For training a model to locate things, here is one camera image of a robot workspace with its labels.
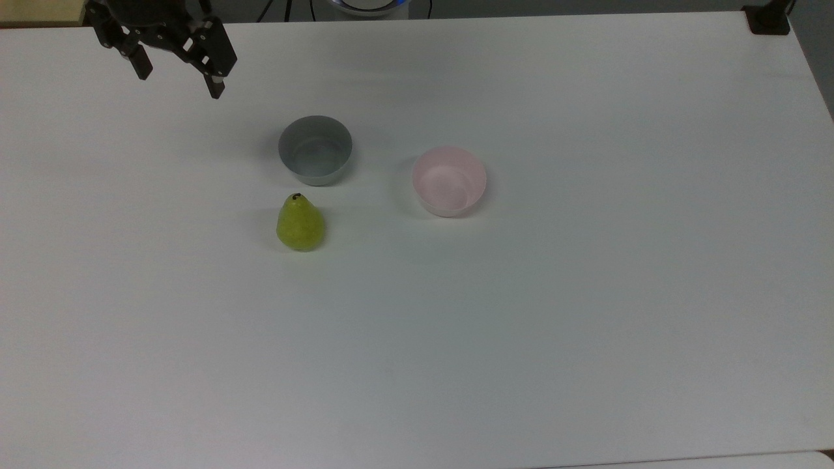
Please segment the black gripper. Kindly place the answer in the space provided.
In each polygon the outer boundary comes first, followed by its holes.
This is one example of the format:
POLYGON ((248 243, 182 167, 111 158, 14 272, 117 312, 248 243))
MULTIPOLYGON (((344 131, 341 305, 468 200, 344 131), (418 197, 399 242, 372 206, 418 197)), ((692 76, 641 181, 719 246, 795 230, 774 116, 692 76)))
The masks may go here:
POLYGON ((203 74, 219 99, 237 55, 211 3, 199 1, 199 9, 196 18, 184 1, 87 1, 85 19, 99 44, 128 60, 140 80, 154 71, 144 48, 170 51, 203 74))

